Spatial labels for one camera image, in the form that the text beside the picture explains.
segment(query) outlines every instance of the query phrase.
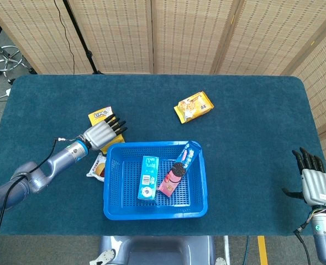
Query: snack package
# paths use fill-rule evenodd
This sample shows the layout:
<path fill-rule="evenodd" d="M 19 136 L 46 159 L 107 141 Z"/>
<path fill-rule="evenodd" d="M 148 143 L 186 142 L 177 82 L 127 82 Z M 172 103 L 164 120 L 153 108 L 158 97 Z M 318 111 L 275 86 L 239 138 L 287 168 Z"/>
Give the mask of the snack package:
<path fill-rule="evenodd" d="M 91 170 L 87 173 L 87 177 L 94 177 L 99 181 L 104 181 L 104 169 L 106 166 L 107 158 L 99 153 Z"/>
<path fill-rule="evenodd" d="M 213 109 L 212 102 L 208 99 L 205 92 L 198 92 L 178 103 L 174 107 L 181 123 L 187 123 L 194 118 L 197 118 L 211 109 Z"/>
<path fill-rule="evenodd" d="M 187 142 L 183 151 L 173 164 L 172 169 L 168 172 L 162 183 L 159 185 L 158 190 L 170 197 L 200 151 L 201 147 L 195 142 Z"/>
<path fill-rule="evenodd" d="M 105 120 L 107 116 L 110 116 L 112 114 L 113 114 L 112 107 L 106 107 L 106 108 L 97 110 L 96 112 L 92 112 L 91 114 L 88 115 L 88 117 L 93 126 L 93 125 L 96 125 L 97 123 L 99 123 L 100 121 Z M 105 147 L 103 147 L 101 149 L 103 154 L 107 153 L 107 150 L 110 147 L 110 145 L 116 144 L 117 142 L 125 142 L 122 134 L 119 134 L 117 137 L 115 137 L 112 141 L 107 143 L 107 145 L 105 145 Z"/>
<path fill-rule="evenodd" d="M 154 200 L 157 189 L 158 163 L 159 158 L 156 156 L 143 157 L 138 199 Z"/>

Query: juice box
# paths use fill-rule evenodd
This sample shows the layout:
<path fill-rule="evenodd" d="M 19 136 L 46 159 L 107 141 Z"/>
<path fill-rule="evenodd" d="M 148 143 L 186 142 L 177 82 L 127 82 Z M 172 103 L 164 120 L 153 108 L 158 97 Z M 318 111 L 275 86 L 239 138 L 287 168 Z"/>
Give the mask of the juice box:
<path fill-rule="evenodd" d="M 159 158 L 156 156 L 143 157 L 138 199 L 154 200 L 157 188 L 158 163 Z"/>

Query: snack bag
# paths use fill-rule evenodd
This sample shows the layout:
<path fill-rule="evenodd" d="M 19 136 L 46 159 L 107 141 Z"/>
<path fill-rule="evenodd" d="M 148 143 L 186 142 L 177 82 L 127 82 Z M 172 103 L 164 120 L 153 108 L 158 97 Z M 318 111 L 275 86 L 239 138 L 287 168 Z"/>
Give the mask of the snack bag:
<path fill-rule="evenodd" d="M 107 158 L 101 153 L 98 154 L 91 170 L 87 173 L 87 177 L 94 177 L 99 181 L 104 181 L 104 168 Z"/>
<path fill-rule="evenodd" d="M 188 121 L 197 118 L 211 109 L 213 109 L 212 102 L 208 99 L 205 92 L 198 92 L 178 103 L 178 106 L 174 107 L 176 114 L 178 115 L 181 123 L 187 123 Z"/>
<path fill-rule="evenodd" d="M 93 125 L 96 125 L 97 123 L 99 123 L 100 121 L 105 120 L 107 116 L 110 116 L 112 114 L 113 114 L 112 107 L 106 107 L 106 108 L 99 109 L 96 112 L 89 114 L 88 117 L 93 126 Z M 125 142 L 122 134 L 119 134 L 117 137 L 115 137 L 113 140 L 111 140 L 109 143 L 107 143 L 107 145 L 105 145 L 105 147 L 103 147 L 101 149 L 103 154 L 105 155 L 107 153 L 110 145 L 116 144 L 117 142 Z"/>
<path fill-rule="evenodd" d="M 172 193 L 176 187 L 178 187 L 182 177 L 188 171 L 190 165 L 198 156 L 200 151 L 200 145 L 197 145 L 193 141 L 187 142 L 172 168 L 159 185 L 158 190 L 163 192 L 168 197 L 172 196 Z"/>

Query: table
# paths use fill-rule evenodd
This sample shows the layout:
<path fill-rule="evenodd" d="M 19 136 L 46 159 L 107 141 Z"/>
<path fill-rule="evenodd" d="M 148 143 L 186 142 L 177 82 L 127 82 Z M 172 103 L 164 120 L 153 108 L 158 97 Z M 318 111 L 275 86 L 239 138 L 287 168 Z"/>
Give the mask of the table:
<path fill-rule="evenodd" d="M 205 91 L 214 109 L 180 124 L 173 107 Z M 73 138 L 88 114 L 111 105 L 127 121 L 125 140 L 196 140 L 206 163 L 206 215 L 195 219 L 110 221 L 103 184 L 87 178 L 97 152 L 8 211 L 2 234 L 290 235 L 310 208 L 285 196 L 301 180 L 292 149 L 323 158 L 302 82 L 295 77 L 200 75 L 23 76 L 0 124 L 0 185 L 39 162 L 54 137 Z M 59 143 L 61 150 L 66 143 Z M 304 234 L 311 234 L 307 229 Z"/>

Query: yellow snack package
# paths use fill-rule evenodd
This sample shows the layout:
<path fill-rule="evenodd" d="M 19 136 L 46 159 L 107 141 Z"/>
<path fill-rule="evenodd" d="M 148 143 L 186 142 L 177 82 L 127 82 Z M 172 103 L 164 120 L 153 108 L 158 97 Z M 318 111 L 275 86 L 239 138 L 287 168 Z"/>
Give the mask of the yellow snack package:
<path fill-rule="evenodd" d="M 112 114 L 113 114 L 112 107 L 106 107 L 103 109 L 99 109 L 96 112 L 92 112 L 91 114 L 88 115 L 88 117 L 93 126 L 99 123 L 100 121 L 105 120 L 107 116 L 110 116 Z M 110 145 L 116 144 L 117 142 L 125 142 L 122 134 L 119 134 L 117 137 L 115 137 L 112 141 L 110 141 L 107 145 L 105 145 L 105 147 L 101 149 L 103 154 L 107 153 L 107 150 L 110 147 Z"/>
<path fill-rule="evenodd" d="M 187 123 L 194 118 L 197 118 L 211 109 L 214 105 L 208 99 L 205 92 L 198 92 L 178 103 L 178 106 L 174 107 L 176 114 L 178 115 L 181 123 Z"/>

